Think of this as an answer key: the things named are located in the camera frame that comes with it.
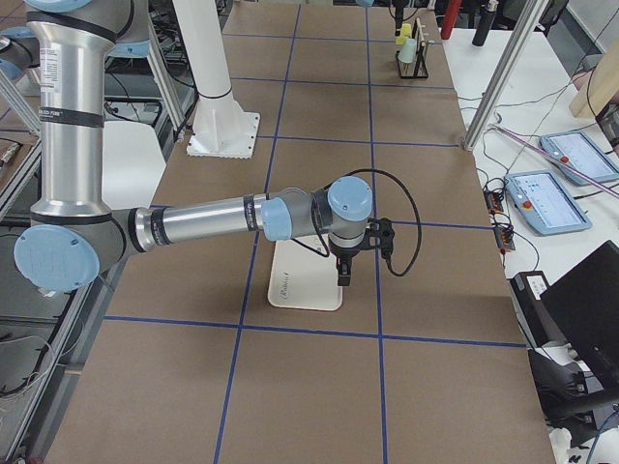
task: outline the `light blue cap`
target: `light blue cap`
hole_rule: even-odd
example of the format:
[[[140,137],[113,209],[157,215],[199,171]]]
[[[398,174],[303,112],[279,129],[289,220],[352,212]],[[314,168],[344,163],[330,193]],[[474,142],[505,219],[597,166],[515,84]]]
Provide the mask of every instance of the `light blue cap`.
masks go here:
[[[33,8],[48,13],[67,13],[88,5],[93,0],[25,0]]]
[[[346,176],[329,187],[327,195],[331,210],[340,218],[361,221],[371,214],[371,188],[363,179]]]
[[[59,225],[35,225],[15,242],[19,271],[38,287],[71,292],[100,271],[97,252],[79,234]]]
[[[292,217],[285,202],[274,198],[262,203],[262,228],[264,235],[272,242],[289,240],[292,237]]]
[[[151,49],[151,41],[117,43],[109,56],[114,58],[146,58]]]
[[[2,71],[9,80],[16,80],[22,75],[21,69],[7,60],[0,60],[0,71]]]
[[[29,27],[25,26],[10,27],[0,32],[0,35],[8,39],[36,39],[37,37]]]

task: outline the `white pillar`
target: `white pillar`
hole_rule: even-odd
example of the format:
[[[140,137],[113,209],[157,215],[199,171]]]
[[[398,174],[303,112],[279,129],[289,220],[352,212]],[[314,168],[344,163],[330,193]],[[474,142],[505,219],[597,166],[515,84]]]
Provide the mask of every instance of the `white pillar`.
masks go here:
[[[260,115],[234,100],[215,0],[174,0],[200,93],[188,154],[251,158]]]

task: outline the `blue and white control panel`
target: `blue and white control panel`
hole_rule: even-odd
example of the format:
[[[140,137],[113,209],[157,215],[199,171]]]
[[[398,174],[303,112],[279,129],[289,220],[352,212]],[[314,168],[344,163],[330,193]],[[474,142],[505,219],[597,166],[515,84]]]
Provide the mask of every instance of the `blue and white control panel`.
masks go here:
[[[541,235],[576,232],[593,225],[551,171],[509,174],[505,179],[516,207]]]
[[[586,133],[579,130],[553,133],[540,138],[540,145],[556,160],[586,174],[598,182],[619,179],[619,167],[598,147]],[[589,183],[567,169],[561,172],[578,186]]]

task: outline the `black cylinder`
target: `black cylinder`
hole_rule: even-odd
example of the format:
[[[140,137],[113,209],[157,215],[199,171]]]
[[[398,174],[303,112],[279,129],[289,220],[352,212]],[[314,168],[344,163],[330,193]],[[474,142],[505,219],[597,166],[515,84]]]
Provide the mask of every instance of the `black cylinder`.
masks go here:
[[[473,38],[473,45],[484,45],[486,42],[487,33],[490,32],[495,16],[496,4],[490,1],[482,8],[480,23],[477,25],[477,31],[475,32],[475,37]]]

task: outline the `white desk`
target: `white desk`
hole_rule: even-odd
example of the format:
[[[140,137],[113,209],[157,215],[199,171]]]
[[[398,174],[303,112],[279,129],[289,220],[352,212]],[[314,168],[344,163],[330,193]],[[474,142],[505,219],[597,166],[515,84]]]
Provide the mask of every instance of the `white desk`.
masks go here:
[[[480,97],[486,89],[511,34],[504,31],[490,31],[486,44],[477,47],[471,44],[474,33],[474,30],[455,29],[451,38],[444,42],[457,94],[467,99]],[[544,35],[534,33],[516,65],[500,103],[534,101],[559,90],[569,81],[570,77],[564,71]],[[559,98],[536,134],[569,131],[593,123],[593,119],[576,119],[572,116],[568,106],[575,94],[576,89],[570,86]],[[536,103],[497,108],[503,118],[501,124],[512,131],[533,133],[554,104],[557,95]],[[460,100],[459,104],[460,108],[467,108],[477,106],[479,101]],[[466,125],[470,123],[474,114],[473,109],[462,109]],[[610,150],[610,145],[597,126],[585,131],[602,149]],[[532,139],[532,143],[537,144],[537,141],[537,137]],[[491,131],[486,135],[487,153],[508,166],[520,149],[517,143],[496,131]],[[505,175],[504,168],[484,156],[481,140],[475,147],[474,154],[478,167],[487,172],[490,177]],[[552,169],[558,172],[558,169],[551,166],[549,162],[528,150],[520,155],[510,172],[526,172],[536,169]],[[485,182],[483,177],[483,175],[480,177],[482,184]],[[591,187],[575,187],[561,174],[559,177],[564,180],[564,185],[573,195],[595,191],[595,188]],[[593,227],[583,232],[549,237],[536,235],[515,208],[510,209],[515,231],[531,240],[539,250],[538,269],[544,271],[550,284],[606,240],[610,239],[619,244],[619,202],[617,200],[601,193],[591,198],[578,200],[578,204],[585,212],[588,212]],[[531,271],[535,264],[536,257],[533,248],[520,237],[515,237],[515,243],[516,252],[509,253],[505,261],[507,278],[518,272]]]

